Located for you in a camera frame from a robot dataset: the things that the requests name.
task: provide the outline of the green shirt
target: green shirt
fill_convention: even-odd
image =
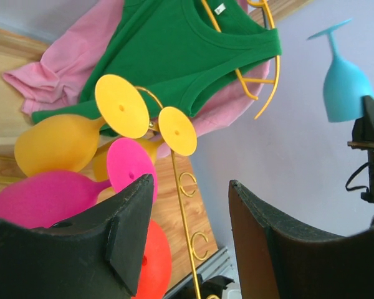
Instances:
[[[98,118],[94,87],[105,74],[145,87],[165,107],[195,116],[213,94],[236,79],[236,68],[244,74],[281,53],[276,29],[256,24],[235,0],[208,0],[213,11],[221,3],[226,9],[214,15],[222,33],[213,27],[201,0],[125,0],[122,21],[87,80],[80,103],[35,112],[34,122],[61,113]],[[141,94],[150,117],[157,117],[158,105]]]

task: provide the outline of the green fabric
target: green fabric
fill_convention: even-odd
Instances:
[[[73,113],[98,118],[94,99],[97,80],[117,74],[151,90],[166,106],[195,116],[209,98],[244,74],[281,53],[276,29],[256,24],[235,0],[208,0],[222,33],[214,29],[201,0],[125,0],[122,21],[106,52],[87,80],[80,103],[55,111],[35,112],[35,123],[52,115]],[[142,93],[150,117],[158,105]],[[114,134],[108,126],[102,133]]]

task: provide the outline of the metal hook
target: metal hook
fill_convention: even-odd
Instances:
[[[193,180],[193,182],[195,183],[195,185],[197,184],[197,179],[195,178],[195,176],[194,176],[192,173],[188,173],[188,172],[183,172],[183,173],[181,173],[180,176],[179,176],[179,184],[180,184],[180,190],[181,190],[181,192],[182,192],[185,196],[187,196],[187,197],[193,197],[194,194],[195,194],[195,192],[197,191],[197,189],[195,189],[195,190],[194,190],[193,192],[191,192],[191,193],[187,193],[187,192],[185,191],[185,189],[183,188],[183,185],[182,185],[182,183],[181,183],[181,179],[183,178],[183,176],[189,176],[189,177]]]
[[[196,253],[195,251],[195,239],[197,236],[201,236],[202,238],[204,238],[205,242],[208,243],[209,242],[209,239],[208,237],[203,233],[203,232],[196,232],[195,234],[193,234],[193,236],[191,237],[191,247],[193,249],[193,255],[194,257],[197,259],[197,260],[200,260],[200,261],[204,261],[208,258],[208,254],[209,252],[208,251],[205,251],[205,254],[203,257],[199,257],[198,254]]]

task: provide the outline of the green tank top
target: green tank top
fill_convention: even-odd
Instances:
[[[165,107],[195,116],[212,95],[236,79],[236,68],[244,74],[281,53],[276,29],[256,24],[235,0],[208,0],[213,11],[221,3],[226,9],[214,14],[222,29],[217,32],[201,0],[125,0],[122,21],[87,80],[80,103],[35,112],[33,121],[63,113],[98,118],[94,88],[105,74],[145,87]],[[158,105],[141,95],[150,117],[157,117]],[[106,135],[114,135],[107,129],[102,128]]]

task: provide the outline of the wine glass stem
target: wine glass stem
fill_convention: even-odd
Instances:
[[[331,51],[332,51],[332,55],[335,57],[335,56],[339,56],[339,51],[338,51],[338,47],[337,47],[337,44],[335,43],[335,39],[334,39],[334,35],[332,32],[329,32],[327,34],[328,36],[328,41],[330,42],[330,47],[331,47]]]

